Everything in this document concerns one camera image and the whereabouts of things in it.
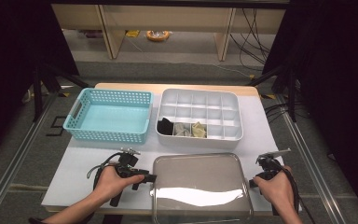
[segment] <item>person's hand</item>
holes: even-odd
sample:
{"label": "person's hand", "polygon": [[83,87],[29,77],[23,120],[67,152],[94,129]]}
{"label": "person's hand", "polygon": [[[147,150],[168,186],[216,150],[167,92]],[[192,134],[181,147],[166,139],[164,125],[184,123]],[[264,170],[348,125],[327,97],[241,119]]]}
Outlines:
{"label": "person's hand", "polygon": [[144,175],[121,178],[114,166],[106,166],[93,193],[98,194],[107,202],[117,196],[128,185],[140,183],[144,178]]}
{"label": "person's hand", "polygon": [[[283,168],[291,172],[291,168],[289,166],[283,166]],[[259,176],[255,176],[254,182],[260,188],[261,193],[266,200],[270,203],[275,204],[288,202],[293,204],[294,195],[292,186],[283,171],[280,171],[270,180],[265,180]]]}
{"label": "person's hand", "polygon": [[[283,166],[283,168],[291,172],[289,166]],[[283,171],[277,173],[270,180],[255,176],[254,182],[266,200],[274,205],[284,223],[302,223],[295,209],[292,186]]]}

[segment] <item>aluminum rail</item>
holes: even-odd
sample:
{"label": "aluminum rail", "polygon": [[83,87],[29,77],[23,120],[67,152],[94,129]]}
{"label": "aluminum rail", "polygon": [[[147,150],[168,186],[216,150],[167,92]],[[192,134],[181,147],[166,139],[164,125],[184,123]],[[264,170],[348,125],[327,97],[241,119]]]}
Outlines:
{"label": "aluminum rail", "polygon": [[39,119],[33,122],[31,128],[29,129],[28,133],[25,135],[25,138],[22,140],[20,147],[17,149],[16,154],[14,155],[13,159],[11,160],[9,166],[7,167],[5,173],[0,179],[0,204],[5,198],[7,190],[10,187],[11,182],[13,181],[14,177],[16,176],[17,172],[20,170],[21,165],[36,138],[36,135],[40,129],[43,120],[48,113],[48,109],[57,98],[58,93],[50,93],[48,96],[44,110],[42,114],[39,116]]}
{"label": "aluminum rail", "polygon": [[[277,100],[279,104],[285,103],[283,97],[280,94],[277,95]],[[337,223],[337,224],[347,223],[345,217],[342,215],[342,212],[339,209],[338,203],[333,193],[331,192],[330,188],[325,182],[324,177],[318,165],[315,162],[315,159],[312,157],[312,154],[310,153],[310,149],[308,148],[300,130],[298,129],[297,124],[295,122],[292,122],[292,119],[290,118],[288,113],[285,112],[283,114],[283,117],[290,130],[290,133],[295,139],[296,145],[298,147],[298,151],[305,162],[305,165],[308,169],[308,172],[310,173],[310,177],[313,181],[313,184],[315,188],[318,190],[318,193],[322,199],[322,202],[324,203],[324,207],[327,211],[328,216],[330,216],[332,223]]]}

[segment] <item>cable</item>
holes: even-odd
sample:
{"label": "cable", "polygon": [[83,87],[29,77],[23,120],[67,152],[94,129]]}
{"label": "cable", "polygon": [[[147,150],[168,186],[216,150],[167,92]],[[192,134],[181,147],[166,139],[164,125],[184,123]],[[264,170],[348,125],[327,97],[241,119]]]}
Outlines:
{"label": "cable", "polygon": [[96,165],[96,166],[92,167],[92,168],[89,170],[89,172],[87,173],[87,179],[90,178],[91,173],[92,173],[95,169],[97,169],[97,168],[104,168],[104,166],[105,166],[110,160],[112,160],[112,158],[114,158],[115,156],[121,156],[122,154],[123,154],[123,153],[121,153],[121,152],[115,153],[115,154],[113,154],[112,156],[110,156],[108,159],[106,159],[106,161],[104,161],[103,163],[101,163],[101,165]]}

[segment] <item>floor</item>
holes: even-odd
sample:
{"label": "floor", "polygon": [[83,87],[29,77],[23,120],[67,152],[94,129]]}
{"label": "floor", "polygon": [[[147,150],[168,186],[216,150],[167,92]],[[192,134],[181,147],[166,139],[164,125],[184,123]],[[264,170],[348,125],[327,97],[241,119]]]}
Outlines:
{"label": "floor", "polygon": [[[217,71],[224,73],[228,69],[245,79],[252,76],[260,76],[262,62],[265,61],[264,53],[251,45],[246,48],[252,56],[245,55],[239,50],[243,44],[243,36],[234,34],[229,42],[227,57],[223,62],[217,60],[214,47],[213,34],[205,33],[176,33],[172,32],[168,40],[164,42],[152,42],[146,39],[145,32],[138,37],[126,37],[121,46],[118,57],[114,60],[108,58],[104,42],[101,38],[87,38],[83,33],[74,30],[63,31],[68,45],[77,63],[167,63],[167,64],[198,64],[212,65]],[[274,35],[260,35],[259,41],[266,49],[269,49]],[[254,46],[258,46],[254,38],[249,39]],[[273,78],[258,86],[263,95],[262,102],[265,108],[275,108],[274,105],[285,100],[284,95],[273,95],[270,90]],[[54,102],[54,111],[50,113],[60,115],[62,101],[73,102],[75,97],[70,95]],[[8,171],[7,164],[17,156],[16,150],[21,147],[27,133],[33,129],[30,119],[33,115],[32,101],[25,104],[18,112],[19,120],[13,121],[12,129],[7,131],[9,137],[0,146],[0,180],[7,172],[13,172],[14,177],[5,197],[0,201],[0,223],[24,223],[27,217],[46,217],[49,213],[40,206],[44,192],[49,182],[44,175],[54,174],[58,165],[45,164],[50,161],[59,162],[65,150],[65,143],[71,137],[69,134],[62,135],[63,148],[55,148],[58,142],[40,142],[38,139],[31,141],[34,148],[43,150],[25,151],[26,159],[20,162],[19,170]],[[328,148],[323,138],[318,134],[317,128],[312,123],[306,109],[302,105],[296,106],[297,123],[291,122],[286,113],[272,110],[267,114],[270,128],[278,148],[296,148],[293,154],[284,158],[284,162],[294,168],[294,176],[298,182],[300,195],[306,206],[312,213],[316,223],[358,223],[358,200],[353,194],[351,187],[340,172],[334,161],[326,157]],[[43,126],[52,123],[54,117],[48,117]],[[51,129],[39,131],[38,134],[50,133]],[[303,211],[301,218],[305,223],[311,223],[309,216]],[[102,223],[102,216],[96,216],[92,223]],[[145,223],[144,217],[126,217],[125,223]],[[281,223],[278,217],[255,217],[253,223]]]}

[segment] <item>white table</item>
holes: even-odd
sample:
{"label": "white table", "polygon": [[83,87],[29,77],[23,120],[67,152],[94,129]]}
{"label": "white table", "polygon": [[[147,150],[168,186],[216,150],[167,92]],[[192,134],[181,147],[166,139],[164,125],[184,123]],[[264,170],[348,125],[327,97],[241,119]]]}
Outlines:
{"label": "white table", "polygon": [[[42,205],[50,212],[61,211],[63,208],[83,199],[92,191],[93,177],[86,178],[87,172],[95,165],[101,164],[121,147],[132,147],[141,152],[136,168],[153,171],[155,158],[163,155],[200,154],[231,152],[241,160],[245,178],[252,179],[262,172],[255,163],[258,155],[278,150],[272,137],[269,124],[253,87],[223,86],[181,86],[181,85],[146,85],[146,84],[100,84],[96,88],[121,90],[153,90],[155,93],[153,111],[146,142],[143,145],[123,145],[104,142],[78,141],[72,138],[62,161],[53,177]],[[213,91],[232,91],[239,96],[243,138],[235,149],[208,149],[200,147],[168,147],[158,142],[156,122],[161,91],[167,88],[200,89]],[[123,191],[118,207],[104,204],[97,212],[122,215],[152,215],[152,197],[150,183],[141,184],[138,190],[126,188]],[[251,201],[255,216],[270,215],[271,206],[259,189],[250,189]]]}

